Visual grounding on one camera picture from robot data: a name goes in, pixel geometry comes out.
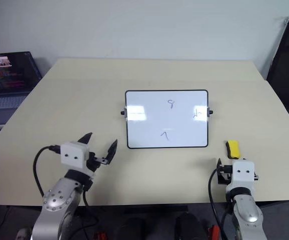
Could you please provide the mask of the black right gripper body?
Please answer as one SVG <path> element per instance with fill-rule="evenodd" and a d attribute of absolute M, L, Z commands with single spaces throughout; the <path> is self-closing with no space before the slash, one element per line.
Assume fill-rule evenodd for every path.
<path fill-rule="evenodd" d="M 217 182 L 222 185 L 252 185 L 258 180 L 254 164 L 223 164 L 222 171 L 217 171 Z"/>

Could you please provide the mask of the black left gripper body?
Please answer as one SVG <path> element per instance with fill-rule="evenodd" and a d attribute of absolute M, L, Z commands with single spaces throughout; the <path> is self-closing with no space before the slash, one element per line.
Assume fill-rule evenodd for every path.
<path fill-rule="evenodd" d="M 86 161 L 86 167 L 92 171 L 95 172 L 101 165 L 99 161 L 97 161 L 97 157 L 94 152 L 89 152 L 89 158 Z"/>

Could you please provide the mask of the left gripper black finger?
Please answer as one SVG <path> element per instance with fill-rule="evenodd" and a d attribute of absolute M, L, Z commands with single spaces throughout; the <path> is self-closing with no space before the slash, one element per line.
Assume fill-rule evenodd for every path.
<path fill-rule="evenodd" d="M 87 145 L 91 139 L 92 132 L 86 133 L 84 136 L 82 136 L 77 142 L 81 144 Z"/>
<path fill-rule="evenodd" d="M 97 165 L 98 166 L 109 165 L 116 154 L 117 146 L 118 146 L 118 140 L 116 139 L 109 147 L 106 157 L 96 159 Z"/>

